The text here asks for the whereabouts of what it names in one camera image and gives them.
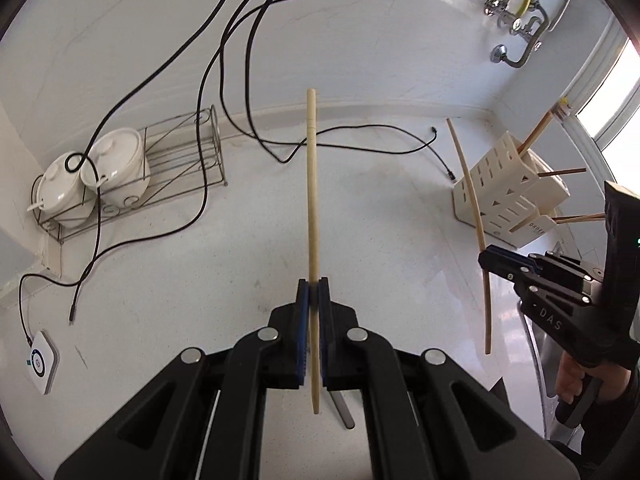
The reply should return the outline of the person right hand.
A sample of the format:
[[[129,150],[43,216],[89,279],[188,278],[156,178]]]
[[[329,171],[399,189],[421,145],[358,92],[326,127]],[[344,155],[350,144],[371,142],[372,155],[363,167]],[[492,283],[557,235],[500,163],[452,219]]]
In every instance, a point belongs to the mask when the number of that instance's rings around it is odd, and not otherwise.
[[[611,402],[618,399],[630,382],[631,371],[611,362],[603,362],[595,368],[581,366],[572,356],[563,352],[558,374],[556,375],[555,393],[568,404],[572,404],[576,396],[582,394],[586,377],[600,379],[598,401]]]

